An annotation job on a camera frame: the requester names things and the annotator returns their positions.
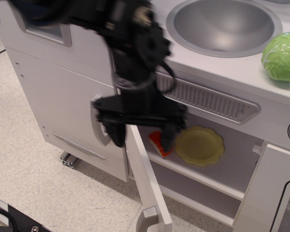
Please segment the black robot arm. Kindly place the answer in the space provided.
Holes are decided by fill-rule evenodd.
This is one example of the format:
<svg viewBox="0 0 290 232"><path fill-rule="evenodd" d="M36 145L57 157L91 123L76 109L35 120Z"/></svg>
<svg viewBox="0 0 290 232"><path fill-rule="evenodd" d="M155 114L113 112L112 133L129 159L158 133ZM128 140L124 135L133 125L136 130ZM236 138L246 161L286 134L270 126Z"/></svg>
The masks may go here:
<svg viewBox="0 0 290 232"><path fill-rule="evenodd" d="M115 66L119 95L92 103L94 121L102 123L116 146L123 146L127 125L158 127L164 152L172 149L175 135L186 127L184 105L166 98L168 89L157 86L156 69L165 63L170 42L155 21L148 0L14 0L13 6L36 26L73 24L103 37Z"/></svg>

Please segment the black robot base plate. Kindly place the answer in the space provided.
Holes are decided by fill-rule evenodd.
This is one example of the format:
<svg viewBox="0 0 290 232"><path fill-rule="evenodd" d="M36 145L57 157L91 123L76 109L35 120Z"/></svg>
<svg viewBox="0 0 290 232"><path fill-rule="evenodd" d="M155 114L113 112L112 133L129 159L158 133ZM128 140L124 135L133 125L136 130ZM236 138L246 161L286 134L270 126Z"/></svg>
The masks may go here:
<svg viewBox="0 0 290 232"><path fill-rule="evenodd" d="M0 226L0 232L51 232L44 225L10 205L8 211L0 208L0 215L8 219L8 226Z"/></svg>

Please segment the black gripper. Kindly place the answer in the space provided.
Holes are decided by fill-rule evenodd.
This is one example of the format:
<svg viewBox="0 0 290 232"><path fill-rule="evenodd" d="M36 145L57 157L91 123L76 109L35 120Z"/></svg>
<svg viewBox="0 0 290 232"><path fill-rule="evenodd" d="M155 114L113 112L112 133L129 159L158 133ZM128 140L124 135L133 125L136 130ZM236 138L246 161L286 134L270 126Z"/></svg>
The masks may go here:
<svg viewBox="0 0 290 232"><path fill-rule="evenodd" d="M187 107L165 97L156 86L100 97L92 101L92 107L118 147L125 142L125 124L162 128L160 143L165 153L171 151L178 131L186 127Z"/></svg>

